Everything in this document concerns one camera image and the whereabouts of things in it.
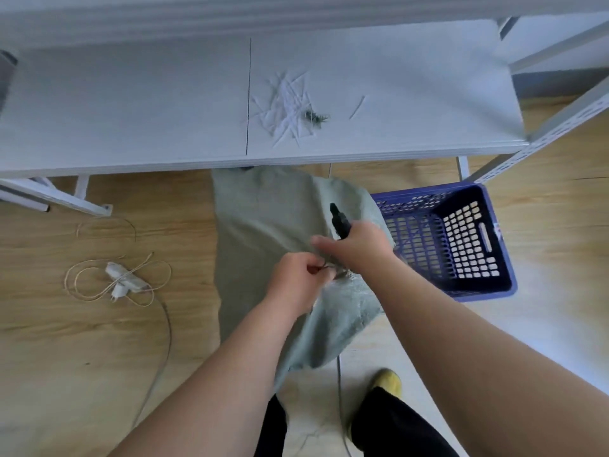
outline green cloth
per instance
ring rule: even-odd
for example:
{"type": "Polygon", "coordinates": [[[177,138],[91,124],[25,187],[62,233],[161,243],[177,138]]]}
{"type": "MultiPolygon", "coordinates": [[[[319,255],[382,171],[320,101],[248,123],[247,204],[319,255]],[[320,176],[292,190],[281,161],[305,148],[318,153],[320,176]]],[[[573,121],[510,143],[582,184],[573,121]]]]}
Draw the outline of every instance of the green cloth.
{"type": "MultiPolygon", "coordinates": [[[[350,221],[375,222],[393,242],[369,193],[345,181],[286,167],[216,169],[212,177],[221,341],[264,298],[273,267],[285,253],[316,252],[309,244],[312,235],[338,239],[330,203],[350,221]]],[[[312,311],[298,318],[287,337],[275,389],[289,370],[317,368],[333,360],[381,311],[360,275],[348,273],[328,284],[312,311]]]]}

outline blue plastic crate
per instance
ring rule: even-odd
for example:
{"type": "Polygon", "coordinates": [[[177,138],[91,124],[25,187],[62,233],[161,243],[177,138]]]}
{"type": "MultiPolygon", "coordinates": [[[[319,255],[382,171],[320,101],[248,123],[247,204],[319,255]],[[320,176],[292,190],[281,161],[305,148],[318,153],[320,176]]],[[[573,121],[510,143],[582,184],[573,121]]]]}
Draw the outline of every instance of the blue plastic crate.
{"type": "Polygon", "coordinates": [[[488,192],[453,183],[372,194],[395,253],[457,301],[513,295],[518,286],[488,192]]]}

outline person's right hand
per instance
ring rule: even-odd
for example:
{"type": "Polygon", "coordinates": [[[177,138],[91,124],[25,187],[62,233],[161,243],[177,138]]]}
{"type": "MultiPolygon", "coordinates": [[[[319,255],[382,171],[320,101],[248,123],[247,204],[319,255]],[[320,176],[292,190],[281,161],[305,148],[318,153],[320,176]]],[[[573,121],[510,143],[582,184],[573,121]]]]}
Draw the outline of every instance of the person's right hand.
{"type": "Polygon", "coordinates": [[[358,274],[364,273],[366,266],[375,266],[378,259],[394,257],[385,232],[367,221],[353,221],[346,239],[335,241],[324,236],[313,236],[311,244],[358,274]]]}

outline person's right arm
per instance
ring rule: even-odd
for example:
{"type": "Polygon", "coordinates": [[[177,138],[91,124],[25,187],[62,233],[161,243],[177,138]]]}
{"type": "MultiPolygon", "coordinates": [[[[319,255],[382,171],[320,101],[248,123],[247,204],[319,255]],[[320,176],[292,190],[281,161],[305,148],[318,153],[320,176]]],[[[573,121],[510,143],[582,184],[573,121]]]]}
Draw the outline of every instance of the person's right arm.
{"type": "Polygon", "coordinates": [[[427,282],[377,226],[312,243],[363,276],[470,456],[609,456],[609,396],[427,282]]]}

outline black handheld tool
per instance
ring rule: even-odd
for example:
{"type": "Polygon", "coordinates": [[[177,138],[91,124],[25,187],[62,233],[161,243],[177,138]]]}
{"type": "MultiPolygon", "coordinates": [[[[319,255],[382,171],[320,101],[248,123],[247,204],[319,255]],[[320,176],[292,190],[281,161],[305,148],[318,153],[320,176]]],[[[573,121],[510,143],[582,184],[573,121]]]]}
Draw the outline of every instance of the black handheld tool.
{"type": "Polygon", "coordinates": [[[336,233],[341,239],[346,239],[351,231],[351,223],[347,220],[344,213],[341,213],[335,203],[330,204],[330,213],[332,213],[332,226],[336,229],[336,233]]]}

